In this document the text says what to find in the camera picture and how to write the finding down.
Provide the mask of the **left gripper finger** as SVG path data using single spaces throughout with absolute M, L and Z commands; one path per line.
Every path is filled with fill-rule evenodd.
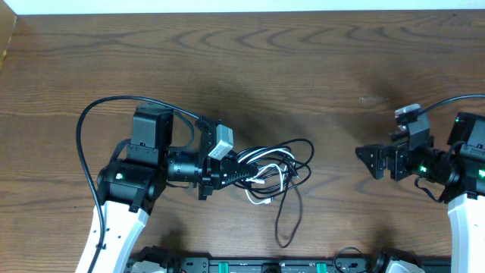
M 231 172 L 223 174 L 221 185 L 226 187 L 236 182 L 246 181 L 256 176 L 256 173 L 249 172 Z
M 221 169 L 224 174 L 256 175 L 258 173 L 256 167 L 239 163 L 231 158 L 223 158 L 221 160 Z

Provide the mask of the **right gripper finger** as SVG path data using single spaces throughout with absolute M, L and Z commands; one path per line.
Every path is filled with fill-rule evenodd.
M 378 160 L 382 149 L 382 144 L 360 146 L 355 149 L 355 154 L 361 161 Z
M 374 179 L 379 180 L 383 178 L 385 170 L 385 160 L 383 158 L 367 158 L 363 162 Z

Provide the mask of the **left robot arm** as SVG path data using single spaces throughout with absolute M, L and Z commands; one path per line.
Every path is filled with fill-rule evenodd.
M 233 131 L 164 103 L 142 103 L 132 136 L 118 143 L 96 179 L 90 177 L 95 208 L 78 272 L 122 272 L 135 242 L 166 187 L 194 187 L 205 200 L 215 190 L 254 177 L 239 163 Z

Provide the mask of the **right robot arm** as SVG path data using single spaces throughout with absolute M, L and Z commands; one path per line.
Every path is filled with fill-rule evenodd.
M 439 150 L 430 134 L 427 114 L 418 110 L 396 115 L 403 131 L 391 144 L 355 149 L 375 179 L 385 170 L 400 181 L 411 175 L 441 184 L 443 192 L 433 201 L 448 206 L 452 230 L 453 272 L 484 270 L 484 118 L 459 112 L 447 140 L 449 149 Z

